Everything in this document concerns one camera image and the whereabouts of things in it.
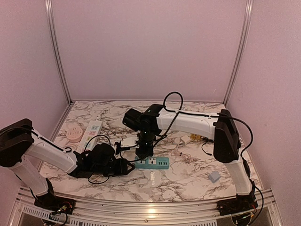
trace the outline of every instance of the white wall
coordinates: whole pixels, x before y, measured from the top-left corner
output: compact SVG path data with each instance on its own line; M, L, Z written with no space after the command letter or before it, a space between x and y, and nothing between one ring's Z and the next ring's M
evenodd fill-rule
M55 27L74 99L222 102L245 0L54 0Z
M22 118L49 137L67 107L44 1L9 0L0 7L0 128ZM0 167L0 225L7 225L20 182Z
M249 149L285 226L301 220L301 2L257 0L228 108L253 129ZM246 142L249 135L242 130Z

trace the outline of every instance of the power outlet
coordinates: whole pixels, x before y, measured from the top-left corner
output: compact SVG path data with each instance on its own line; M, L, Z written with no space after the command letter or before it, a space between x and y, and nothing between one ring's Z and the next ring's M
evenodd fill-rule
M147 158L147 160L140 160L140 161L135 162L135 168L167 170L167 169L169 169L169 158L167 158L167 157L149 157L149 158Z

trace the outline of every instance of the power strip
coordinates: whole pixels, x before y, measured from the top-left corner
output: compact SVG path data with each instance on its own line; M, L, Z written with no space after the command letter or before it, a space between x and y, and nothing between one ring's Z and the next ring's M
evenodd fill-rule
M89 140L92 139L92 137L96 136L99 134L103 127L103 122L102 121L96 121L96 120L91 120L89 122L89 125L84 133L83 138L80 141L80 145L77 148L78 153L82 153L85 150L85 147ZM86 151L90 151L94 148L95 144L97 142L97 139L91 140L91 142L88 144Z
M155 170L167 170L169 168L169 158L167 157L148 157L146 160L140 160L135 162L135 168L137 169L155 169Z

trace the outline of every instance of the marble table top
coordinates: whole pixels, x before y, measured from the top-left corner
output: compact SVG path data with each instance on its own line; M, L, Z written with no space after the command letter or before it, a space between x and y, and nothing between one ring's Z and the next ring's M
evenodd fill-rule
M90 120L95 120L98 115L103 121L102 134L107 135L111 142L120 141L122 138L135 136L137 133L122 124L124 113L134 108L145 111L151 104L161 104L156 101L76 101L67 116L55 143L65 146L68 143L66 131L74 126L86 129ZM169 107L177 109L179 102L171 102ZM183 110L197 112L219 112L224 109L223 104L185 102ZM190 135L184 132L169 132L169 136L159 142L155 147L154 156L170 158L170 168L165 170L135 169L127 176L110 178L106 183L93 185L86 178L73 178L60 169L44 163L40 173L50 179L54 190L64 194L82 197L135 202L183 202L235 195L235 186L226 167L206 155L202 149L201 141L193 141L186 146L173 145L177 137ZM208 153L213 152L213 144L204 145ZM135 149L124 151L123 156L128 160L135 158ZM247 152L244 153L251 168L251 178L261 188L258 175ZM212 183L208 175L218 171L221 178ZM95 176L91 179L104 181L106 178Z

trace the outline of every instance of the white power strip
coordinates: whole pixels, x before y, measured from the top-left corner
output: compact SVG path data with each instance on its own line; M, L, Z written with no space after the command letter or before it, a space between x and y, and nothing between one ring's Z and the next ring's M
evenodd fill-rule
M80 141L80 145L77 148L78 153L82 153L85 150L85 147L86 147L87 143L89 142L89 140L91 140L92 137L98 135L99 132L101 131L102 127L103 127L102 121L91 120L89 122L89 125L84 133L84 136L82 137L82 139ZM97 142L96 138L91 140L87 146L86 151L91 151L94 148L96 142Z

